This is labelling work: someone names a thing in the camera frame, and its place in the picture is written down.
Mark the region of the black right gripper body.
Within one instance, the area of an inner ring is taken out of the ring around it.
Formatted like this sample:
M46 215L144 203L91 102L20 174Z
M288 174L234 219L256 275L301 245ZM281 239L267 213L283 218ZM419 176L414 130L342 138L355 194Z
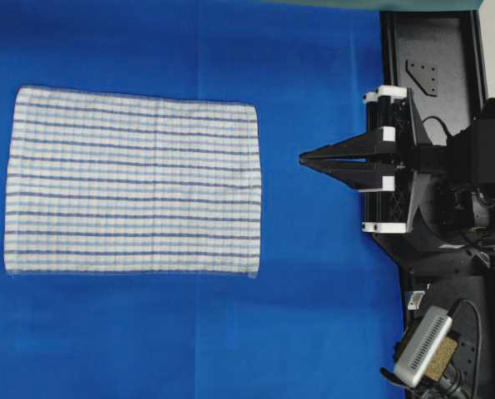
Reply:
M365 233L410 233L431 175L422 171L420 152L432 146L413 91L379 86L364 95L368 132L375 144L367 162L379 172L379 187L362 189Z

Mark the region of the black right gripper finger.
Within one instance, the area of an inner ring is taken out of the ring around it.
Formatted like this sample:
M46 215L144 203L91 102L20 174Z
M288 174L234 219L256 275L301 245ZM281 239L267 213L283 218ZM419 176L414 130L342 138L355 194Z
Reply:
M396 130L381 126L333 145L325 145L299 156L300 160L362 159L396 152Z
M347 160L301 160L300 164L359 192L395 191L394 165Z

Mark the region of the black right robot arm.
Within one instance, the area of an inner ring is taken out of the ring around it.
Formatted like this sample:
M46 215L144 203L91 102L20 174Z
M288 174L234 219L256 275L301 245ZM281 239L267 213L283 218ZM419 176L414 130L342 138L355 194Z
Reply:
M411 89L380 86L363 102L364 133L306 151L300 164L362 194L366 233L411 234L423 221L440 239L495 245L495 98L442 145Z

